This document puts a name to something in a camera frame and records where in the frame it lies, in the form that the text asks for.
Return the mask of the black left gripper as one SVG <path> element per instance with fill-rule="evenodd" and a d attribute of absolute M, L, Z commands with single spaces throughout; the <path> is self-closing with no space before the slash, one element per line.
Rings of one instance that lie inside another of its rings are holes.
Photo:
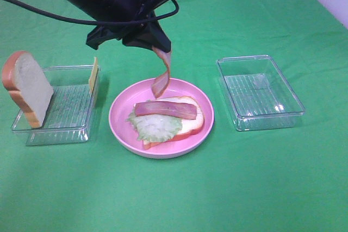
<path fill-rule="evenodd" d="M 171 41 L 159 25 L 155 9 L 169 0 L 96 0 L 100 22 L 88 35 L 86 44 L 97 49 L 111 39 L 122 41 L 127 47 L 152 50 L 153 47 L 168 53 Z"/>

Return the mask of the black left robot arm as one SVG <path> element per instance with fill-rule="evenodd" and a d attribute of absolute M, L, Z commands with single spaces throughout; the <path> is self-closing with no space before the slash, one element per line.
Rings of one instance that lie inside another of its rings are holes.
<path fill-rule="evenodd" d="M 105 41 L 117 39 L 125 46 L 171 51 L 171 41 L 162 30 L 155 9 L 175 0 L 68 0 L 94 18 L 98 25 L 86 44 L 98 49 Z"/>

